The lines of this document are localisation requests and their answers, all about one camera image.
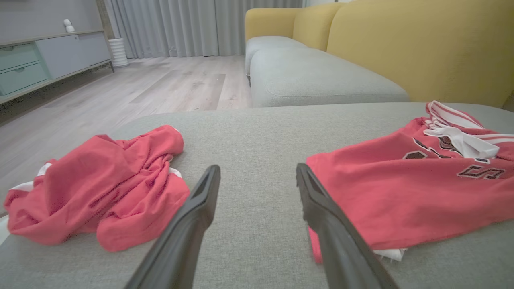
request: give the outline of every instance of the wooden floor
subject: wooden floor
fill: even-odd
[[[137,59],[2,107],[0,199],[31,181],[45,161],[138,117],[251,107],[244,62],[244,56]]]

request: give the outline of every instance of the cabinet door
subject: cabinet door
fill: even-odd
[[[89,66],[77,35],[41,39],[35,43],[53,79]]]
[[[79,43],[87,65],[111,59],[111,53],[107,47],[103,32],[81,34],[79,35]]]

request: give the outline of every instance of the gray seat cushion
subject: gray seat cushion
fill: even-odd
[[[250,63],[253,55],[262,49],[268,48],[307,48],[299,41],[284,36],[259,36],[248,39],[246,42],[245,71],[250,76]]]
[[[132,138],[163,124],[183,135],[173,159],[192,188],[221,166],[214,222],[206,231],[196,289],[327,288],[303,220],[295,168],[306,157],[385,136],[425,115],[424,103],[358,103],[186,112],[143,117],[111,137]],[[514,133],[514,113],[450,104],[487,128]],[[413,247],[383,263],[400,288],[514,288],[514,222]],[[109,253],[95,234],[58,246],[10,236],[0,246],[2,288],[123,288],[151,244]]]
[[[409,101],[394,82],[313,48],[261,50],[250,70],[254,107]]]

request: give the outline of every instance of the curtain fold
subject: curtain fold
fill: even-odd
[[[303,0],[107,0],[129,58],[243,55],[251,8],[300,8]]]

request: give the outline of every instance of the cabinet top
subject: cabinet top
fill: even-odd
[[[67,36],[67,35],[78,35],[78,34],[94,33],[94,32],[101,32],[101,31],[103,31],[103,29],[77,31],[77,32],[69,32],[69,33],[66,32],[66,33],[47,35],[47,36],[41,36],[41,37],[32,37],[32,38],[27,38],[27,39],[19,39],[19,40],[13,40],[13,41],[6,41],[6,42],[1,42],[0,43],[0,47],[7,46],[7,45],[13,45],[13,44],[21,44],[21,43],[25,43],[25,42],[31,42],[31,41],[47,39],[47,38],[62,37],[62,36]]]

